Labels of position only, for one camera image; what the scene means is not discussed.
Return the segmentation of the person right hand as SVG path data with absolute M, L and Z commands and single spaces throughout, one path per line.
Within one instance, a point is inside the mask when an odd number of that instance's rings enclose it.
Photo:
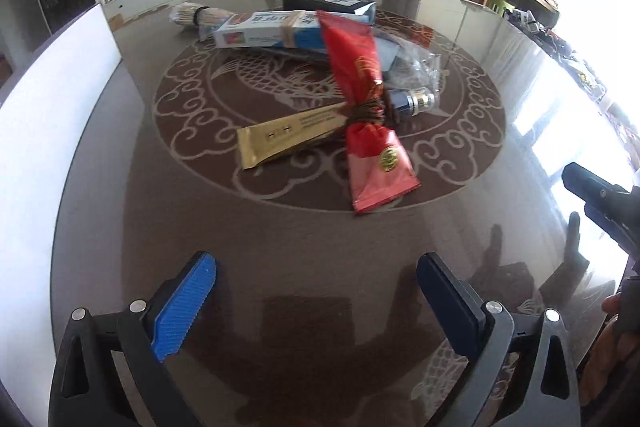
M 582 372 L 579 382 L 579 403 L 586 407 L 597 399 L 606 383 L 608 375 L 614 369 L 618 359 L 617 339 L 614 326 L 620 311 L 620 294 L 606 298 L 602 303 L 602 310 L 611 317 L 591 350 L 589 360 Z

